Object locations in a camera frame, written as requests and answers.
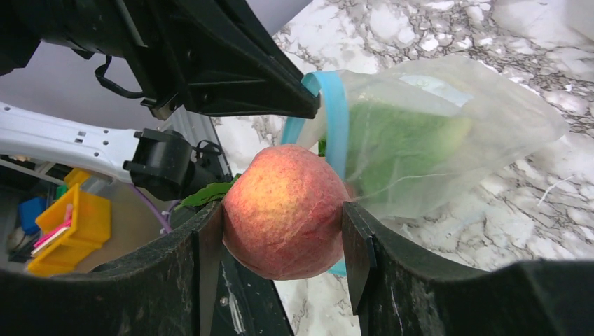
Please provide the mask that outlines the clear zip top bag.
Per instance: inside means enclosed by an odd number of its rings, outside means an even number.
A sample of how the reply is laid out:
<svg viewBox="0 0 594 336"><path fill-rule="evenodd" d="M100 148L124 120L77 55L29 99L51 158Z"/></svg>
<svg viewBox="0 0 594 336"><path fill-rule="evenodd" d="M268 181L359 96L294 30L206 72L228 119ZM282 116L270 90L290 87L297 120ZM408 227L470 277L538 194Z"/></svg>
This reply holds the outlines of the clear zip top bag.
<svg viewBox="0 0 594 336"><path fill-rule="evenodd" d="M498 169L558 140L561 114L539 95L463 55L377 73L315 71L313 119L290 117L283 144L324 156L376 218L419 218Z"/></svg>

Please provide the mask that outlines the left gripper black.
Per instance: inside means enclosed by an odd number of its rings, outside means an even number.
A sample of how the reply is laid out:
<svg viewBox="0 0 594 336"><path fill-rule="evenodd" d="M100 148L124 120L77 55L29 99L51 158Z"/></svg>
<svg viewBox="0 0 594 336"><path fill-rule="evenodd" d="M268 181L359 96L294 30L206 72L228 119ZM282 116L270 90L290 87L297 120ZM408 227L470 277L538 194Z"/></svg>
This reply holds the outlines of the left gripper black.
<svg viewBox="0 0 594 336"><path fill-rule="evenodd" d="M25 68L40 42L126 59L136 77L151 77L145 1L2 1L1 74Z"/></svg>

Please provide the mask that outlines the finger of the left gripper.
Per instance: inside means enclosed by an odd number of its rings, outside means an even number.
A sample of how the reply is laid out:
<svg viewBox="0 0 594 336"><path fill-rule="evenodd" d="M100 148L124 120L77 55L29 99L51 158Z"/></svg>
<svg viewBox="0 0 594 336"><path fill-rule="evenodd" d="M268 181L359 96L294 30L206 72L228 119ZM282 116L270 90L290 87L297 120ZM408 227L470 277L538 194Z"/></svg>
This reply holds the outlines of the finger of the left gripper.
<svg viewBox="0 0 594 336"><path fill-rule="evenodd" d="M319 99L246 1L117 1L116 12L155 117L178 106L207 116L316 115Z"/></svg>

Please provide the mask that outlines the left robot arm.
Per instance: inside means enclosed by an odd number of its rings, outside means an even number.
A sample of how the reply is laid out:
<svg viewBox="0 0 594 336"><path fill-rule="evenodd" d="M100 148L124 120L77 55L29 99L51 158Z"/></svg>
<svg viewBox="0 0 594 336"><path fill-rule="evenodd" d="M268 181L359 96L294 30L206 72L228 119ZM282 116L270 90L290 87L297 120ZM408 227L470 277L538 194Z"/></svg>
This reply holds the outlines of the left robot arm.
<svg viewBox="0 0 594 336"><path fill-rule="evenodd" d="M98 83L161 120L179 107L313 118L320 105L246 1L2 1L1 73L27 66L40 42L103 54ZM164 201L231 180L220 148L174 130L110 129L7 104L1 153L87 169Z"/></svg>

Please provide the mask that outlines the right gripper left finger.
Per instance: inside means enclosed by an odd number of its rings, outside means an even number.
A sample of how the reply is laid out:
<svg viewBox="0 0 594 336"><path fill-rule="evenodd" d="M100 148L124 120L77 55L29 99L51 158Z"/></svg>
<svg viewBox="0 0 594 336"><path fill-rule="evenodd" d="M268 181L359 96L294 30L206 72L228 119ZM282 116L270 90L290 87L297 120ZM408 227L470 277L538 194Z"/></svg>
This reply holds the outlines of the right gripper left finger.
<svg viewBox="0 0 594 336"><path fill-rule="evenodd" d="M213 202L165 237L86 274L1 271L2 335L208 335L221 261Z"/></svg>

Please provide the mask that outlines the peach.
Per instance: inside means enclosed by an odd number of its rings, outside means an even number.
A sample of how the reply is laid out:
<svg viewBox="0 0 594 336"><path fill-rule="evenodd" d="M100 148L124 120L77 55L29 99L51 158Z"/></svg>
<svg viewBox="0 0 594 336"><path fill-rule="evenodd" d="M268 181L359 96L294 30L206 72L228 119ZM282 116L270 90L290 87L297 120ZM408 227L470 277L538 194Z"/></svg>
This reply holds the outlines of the peach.
<svg viewBox="0 0 594 336"><path fill-rule="evenodd" d="M264 279L306 279L343 257L344 183L301 146L263 149L223 199L223 242Z"/></svg>

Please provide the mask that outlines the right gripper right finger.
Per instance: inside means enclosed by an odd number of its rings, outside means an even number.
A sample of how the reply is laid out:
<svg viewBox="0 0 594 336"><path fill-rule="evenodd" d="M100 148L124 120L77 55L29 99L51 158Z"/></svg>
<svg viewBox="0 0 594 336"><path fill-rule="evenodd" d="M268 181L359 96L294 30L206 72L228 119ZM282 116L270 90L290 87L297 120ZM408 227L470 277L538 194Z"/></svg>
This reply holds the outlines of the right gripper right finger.
<svg viewBox="0 0 594 336"><path fill-rule="evenodd" d="M593 263L486 272L443 258L343 205L350 301L363 335L592 335Z"/></svg>

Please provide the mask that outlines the green lettuce head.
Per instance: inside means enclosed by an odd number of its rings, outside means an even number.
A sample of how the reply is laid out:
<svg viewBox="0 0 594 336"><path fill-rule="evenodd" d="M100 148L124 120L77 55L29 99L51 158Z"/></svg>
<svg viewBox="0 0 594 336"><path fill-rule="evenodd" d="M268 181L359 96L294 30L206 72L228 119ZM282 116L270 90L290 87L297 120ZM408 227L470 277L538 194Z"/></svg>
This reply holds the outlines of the green lettuce head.
<svg viewBox="0 0 594 336"><path fill-rule="evenodd" d="M353 187L365 200L394 204L406 194L406 185L417 181L452 155L471 129L468 118L409 111L390 104L364 101L345 116L348 136L342 143L346 161L331 164L336 156L329 146L321 157L345 185ZM305 121L288 118L284 125L285 144L301 146L296 137L304 135ZM182 207L201 207L223 200L233 184L212 183L181 201Z"/></svg>

